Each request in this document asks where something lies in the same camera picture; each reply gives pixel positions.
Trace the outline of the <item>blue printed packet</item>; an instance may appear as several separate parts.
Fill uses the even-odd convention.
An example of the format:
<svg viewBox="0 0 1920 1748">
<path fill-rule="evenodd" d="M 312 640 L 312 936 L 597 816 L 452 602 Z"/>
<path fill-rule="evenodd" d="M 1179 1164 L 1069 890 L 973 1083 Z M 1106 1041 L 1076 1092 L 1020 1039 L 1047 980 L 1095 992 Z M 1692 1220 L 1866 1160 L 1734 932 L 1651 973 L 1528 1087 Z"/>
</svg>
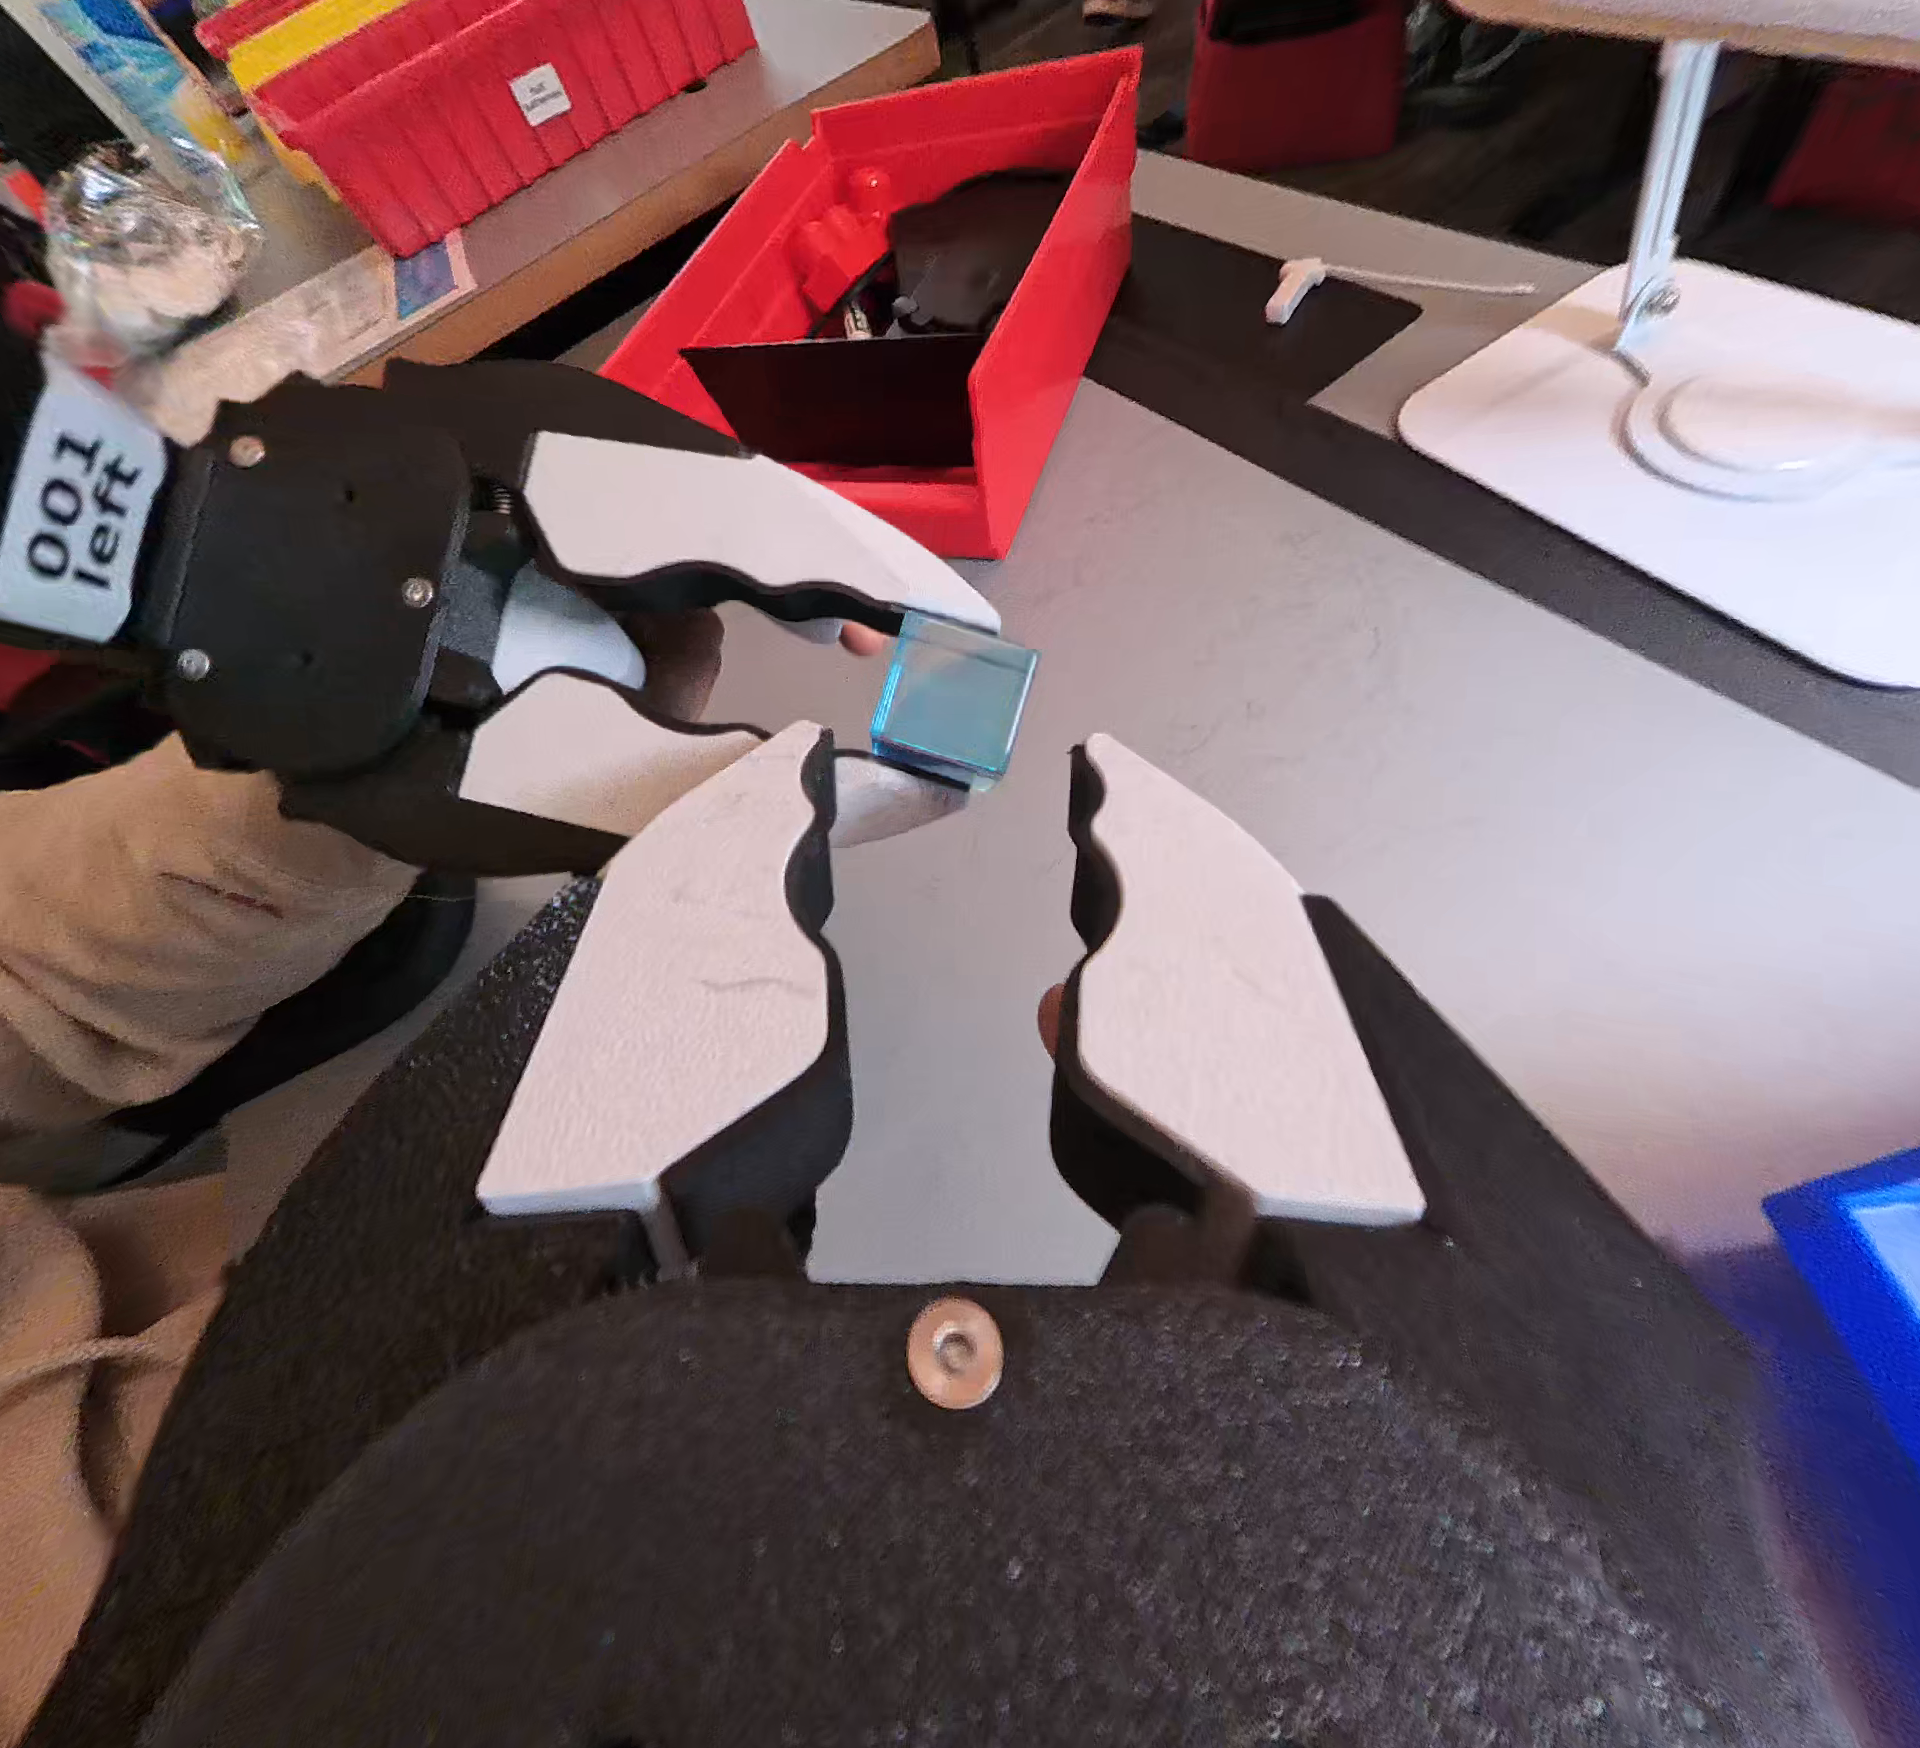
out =
<svg viewBox="0 0 1920 1748">
<path fill-rule="evenodd" d="M 244 164 L 241 126 L 140 1 L 38 0 L 38 10 L 147 132 Z"/>
</svg>

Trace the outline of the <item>white board stand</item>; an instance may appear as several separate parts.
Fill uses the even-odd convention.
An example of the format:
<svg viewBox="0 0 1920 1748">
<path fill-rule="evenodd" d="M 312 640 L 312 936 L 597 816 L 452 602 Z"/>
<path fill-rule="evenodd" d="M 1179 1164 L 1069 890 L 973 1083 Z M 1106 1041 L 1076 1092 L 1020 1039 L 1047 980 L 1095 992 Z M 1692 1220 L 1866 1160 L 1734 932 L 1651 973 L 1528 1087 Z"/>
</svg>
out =
<svg viewBox="0 0 1920 1748">
<path fill-rule="evenodd" d="M 1683 258 L 1681 215 L 1725 51 L 1914 69 L 1917 0 L 1523 7 L 1660 43 L 1625 258 L 1415 391 L 1401 436 L 1822 671 L 1914 691 L 1917 324 Z"/>
</svg>

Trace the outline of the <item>person's beige hoodie torso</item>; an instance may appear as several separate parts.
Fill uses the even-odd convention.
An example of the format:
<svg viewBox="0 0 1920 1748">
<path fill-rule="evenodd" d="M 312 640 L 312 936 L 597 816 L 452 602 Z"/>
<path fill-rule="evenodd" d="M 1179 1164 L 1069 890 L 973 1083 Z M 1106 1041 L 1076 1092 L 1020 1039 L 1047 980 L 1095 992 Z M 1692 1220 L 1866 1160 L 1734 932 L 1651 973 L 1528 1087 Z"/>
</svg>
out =
<svg viewBox="0 0 1920 1748">
<path fill-rule="evenodd" d="M 226 1292 L 226 1181 L 3 1191 L 3 1741 L 107 1578 L 160 1423 Z"/>
</svg>

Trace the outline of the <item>person's left forearm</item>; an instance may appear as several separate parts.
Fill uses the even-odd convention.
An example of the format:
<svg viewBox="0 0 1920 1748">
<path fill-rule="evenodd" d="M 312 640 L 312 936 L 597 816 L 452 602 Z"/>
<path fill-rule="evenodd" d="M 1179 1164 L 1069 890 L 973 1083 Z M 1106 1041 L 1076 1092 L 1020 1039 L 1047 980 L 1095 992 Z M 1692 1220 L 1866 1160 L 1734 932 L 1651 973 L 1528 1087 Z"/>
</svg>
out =
<svg viewBox="0 0 1920 1748">
<path fill-rule="evenodd" d="M 84 1126 L 198 1077 L 400 905 L 416 867 L 280 811 L 180 737 L 3 795 L 3 1128 Z"/>
</svg>

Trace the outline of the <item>red fabric bag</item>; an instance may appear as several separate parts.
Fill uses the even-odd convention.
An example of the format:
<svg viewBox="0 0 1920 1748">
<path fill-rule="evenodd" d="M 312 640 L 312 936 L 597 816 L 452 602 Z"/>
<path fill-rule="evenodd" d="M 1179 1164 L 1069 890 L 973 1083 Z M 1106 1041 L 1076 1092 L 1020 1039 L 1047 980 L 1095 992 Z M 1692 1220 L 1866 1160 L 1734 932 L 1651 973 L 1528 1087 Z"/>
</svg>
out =
<svg viewBox="0 0 1920 1748">
<path fill-rule="evenodd" d="M 1184 155 L 1238 173 L 1368 159 L 1401 128 L 1406 0 L 1203 0 Z"/>
<path fill-rule="evenodd" d="M 1918 74 L 1847 69 L 1812 102 L 1767 203 L 1918 229 Z"/>
</svg>

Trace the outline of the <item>clear blue cube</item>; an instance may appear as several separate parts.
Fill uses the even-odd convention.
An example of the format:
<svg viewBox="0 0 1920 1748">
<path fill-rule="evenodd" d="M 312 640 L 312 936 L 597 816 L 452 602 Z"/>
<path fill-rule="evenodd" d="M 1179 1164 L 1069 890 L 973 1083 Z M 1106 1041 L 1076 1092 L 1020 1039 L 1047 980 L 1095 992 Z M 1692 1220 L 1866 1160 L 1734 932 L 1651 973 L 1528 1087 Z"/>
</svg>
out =
<svg viewBox="0 0 1920 1748">
<path fill-rule="evenodd" d="M 995 633 L 909 610 L 871 723 L 877 759 L 963 785 L 1004 782 L 1040 654 Z"/>
</svg>

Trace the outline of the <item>red plastic toy block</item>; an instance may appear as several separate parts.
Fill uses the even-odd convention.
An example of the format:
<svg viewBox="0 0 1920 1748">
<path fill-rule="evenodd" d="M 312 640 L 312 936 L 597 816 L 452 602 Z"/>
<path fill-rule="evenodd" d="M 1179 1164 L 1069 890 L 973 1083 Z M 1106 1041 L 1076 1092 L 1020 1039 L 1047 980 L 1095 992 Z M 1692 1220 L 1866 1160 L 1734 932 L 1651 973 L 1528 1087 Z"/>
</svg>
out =
<svg viewBox="0 0 1920 1748">
<path fill-rule="evenodd" d="M 817 314 L 829 314 L 890 253 L 895 186 L 883 168 L 860 165 L 847 178 L 847 195 L 801 221 L 788 235 L 799 292 Z"/>
</svg>

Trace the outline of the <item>person's left hand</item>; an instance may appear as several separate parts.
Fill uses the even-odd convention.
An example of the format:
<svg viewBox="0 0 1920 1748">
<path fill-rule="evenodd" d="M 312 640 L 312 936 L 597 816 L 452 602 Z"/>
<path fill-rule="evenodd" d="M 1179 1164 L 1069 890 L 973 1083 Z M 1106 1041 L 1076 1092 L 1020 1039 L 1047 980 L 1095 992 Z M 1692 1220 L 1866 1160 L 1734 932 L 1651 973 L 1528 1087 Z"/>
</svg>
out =
<svg viewBox="0 0 1920 1748">
<path fill-rule="evenodd" d="M 705 721 L 723 663 L 726 625 L 716 608 L 638 610 L 622 626 L 642 665 L 644 715 L 672 724 Z"/>
</svg>

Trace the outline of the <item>blue plastic parts bin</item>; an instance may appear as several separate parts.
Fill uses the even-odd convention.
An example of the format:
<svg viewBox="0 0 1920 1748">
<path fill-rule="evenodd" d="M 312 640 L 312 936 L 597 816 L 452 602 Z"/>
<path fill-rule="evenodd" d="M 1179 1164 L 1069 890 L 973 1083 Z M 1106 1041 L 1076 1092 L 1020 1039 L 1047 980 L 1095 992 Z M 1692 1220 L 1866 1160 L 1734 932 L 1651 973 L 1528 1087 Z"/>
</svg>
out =
<svg viewBox="0 0 1920 1748">
<path fill-rule="evenodd" d="M 1763 1200 L 1786 1254 L 1918 1463 L 1918 1149 Z"/>
</svg>

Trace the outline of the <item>red plastic parts bin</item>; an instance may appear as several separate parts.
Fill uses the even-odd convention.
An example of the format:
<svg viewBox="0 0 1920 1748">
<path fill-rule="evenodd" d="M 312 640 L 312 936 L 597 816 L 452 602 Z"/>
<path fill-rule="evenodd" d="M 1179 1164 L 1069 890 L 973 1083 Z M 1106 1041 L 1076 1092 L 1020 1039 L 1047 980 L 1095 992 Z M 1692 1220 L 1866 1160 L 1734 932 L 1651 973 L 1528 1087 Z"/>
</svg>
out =
<svg viewBox="0 0 1920 1748">
<path fill-rule="evenodd" d="M 792 229 L 845 199 L 854 168 L 887 169 L 895 212 L 983 173 L 1063 172 L 1068 195 L 971 371 L 973 465 L 786 463 L 940 555 L 1004 558 L 1130 264 L 1138 80 L 1141 51 L 1124 46 L 819 110 L 804 138 L 784 145 L 731 203 L 600 375 L 741 444 L 685 364 L 685 349 L 906 337 L 893 324 L 890 256 L 825 317 L 805 307 L 788 256 Z"/>
</svg>

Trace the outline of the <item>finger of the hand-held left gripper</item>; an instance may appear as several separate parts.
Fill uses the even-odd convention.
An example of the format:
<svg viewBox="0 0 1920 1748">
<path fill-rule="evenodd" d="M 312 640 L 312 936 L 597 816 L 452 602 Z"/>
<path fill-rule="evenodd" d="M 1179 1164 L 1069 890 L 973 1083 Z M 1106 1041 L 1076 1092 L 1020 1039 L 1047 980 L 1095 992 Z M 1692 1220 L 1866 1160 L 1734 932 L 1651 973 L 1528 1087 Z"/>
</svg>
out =
<svg viewBox="0 0 1920 1748">
<path fill-rule="evenodd" d="M 679 728 L 637 709 L 505 709 L 421 728 L 373 774 L 283 785 L 283 814 L 420 871 L 589 873 L 768 735 Z"/>
<path fill-rule="evenodd" d="M 610 612 L 743 602 L 895 636 L 913 612 L 995 636 L 998 608 L 919 540 L 584 368 L 389 363 L 390 411 L 445 431 L 558 586 Z"/>
</svg>

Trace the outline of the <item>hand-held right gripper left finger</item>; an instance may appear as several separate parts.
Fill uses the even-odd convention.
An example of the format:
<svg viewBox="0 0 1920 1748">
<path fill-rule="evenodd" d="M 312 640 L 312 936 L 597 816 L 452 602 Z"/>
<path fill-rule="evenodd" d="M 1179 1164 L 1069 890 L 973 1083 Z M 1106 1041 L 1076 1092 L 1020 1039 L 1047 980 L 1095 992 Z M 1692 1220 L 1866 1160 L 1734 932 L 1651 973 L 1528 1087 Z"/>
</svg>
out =
<svg viewBox="0 0 1920 1748">
<path fill-rule="evenodd" d="M 845 1157 L 833 737 L 793 723 L 642 827 L 600 877 L 475 1198 L 496 1218 L 788 1223 Z"/>
</svg>

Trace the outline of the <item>crinkled clear plastic bag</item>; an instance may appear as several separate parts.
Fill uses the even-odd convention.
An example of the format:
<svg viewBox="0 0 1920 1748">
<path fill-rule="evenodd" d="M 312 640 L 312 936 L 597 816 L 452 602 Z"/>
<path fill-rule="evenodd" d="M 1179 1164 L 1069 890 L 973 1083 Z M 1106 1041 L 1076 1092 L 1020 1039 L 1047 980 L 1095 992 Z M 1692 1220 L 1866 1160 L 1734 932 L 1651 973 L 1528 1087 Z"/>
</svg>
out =
<svg viewBox="0 0 1920 1748">
<path fill-rule="evenodd" d="M 84 151 L 44 183 L 43 227 L 63 352 L 107 368 L 212 321 L 266 242 L 227 165 L 185 138 Z"/>
</svg>

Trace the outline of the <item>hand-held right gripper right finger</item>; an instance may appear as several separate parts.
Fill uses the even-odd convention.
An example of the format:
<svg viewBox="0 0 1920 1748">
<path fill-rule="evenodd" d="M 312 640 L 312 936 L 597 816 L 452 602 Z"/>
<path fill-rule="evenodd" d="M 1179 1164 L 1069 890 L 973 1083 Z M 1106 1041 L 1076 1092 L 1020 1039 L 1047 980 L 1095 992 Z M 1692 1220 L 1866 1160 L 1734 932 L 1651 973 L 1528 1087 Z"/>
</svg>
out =
<svg viewBox="0 0 1920 1748">
<path fill-rule="evenodd" d="M 1111 732 L 1074 753 L 1057 1073 L 1260 1218 L 1416 1227 L 1427 1196 L 1308 915 L 1251 834 Z"/>
</svg>

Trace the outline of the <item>wooden table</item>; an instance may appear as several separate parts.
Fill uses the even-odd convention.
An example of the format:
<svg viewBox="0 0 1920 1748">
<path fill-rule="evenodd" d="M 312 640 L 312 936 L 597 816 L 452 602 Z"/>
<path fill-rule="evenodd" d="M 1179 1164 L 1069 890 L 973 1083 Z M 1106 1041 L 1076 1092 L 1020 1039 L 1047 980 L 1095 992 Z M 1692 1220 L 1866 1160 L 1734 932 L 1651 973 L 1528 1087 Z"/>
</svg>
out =
<svg viewBox="0 0 1920 1748">
<path fill-rule="evenodd" d="M 465 363 L 498 344 L 562 352 L 646 294 L 637 267 L 731 203 L 819 110 L 925 82 L 931 17 L 866 0 L 743 0 L 756 51 L 465 225 L 472 288 L 423 321 L 362 329 L 326 377 L 376 383 L 390 357 Z"/>
</svg>

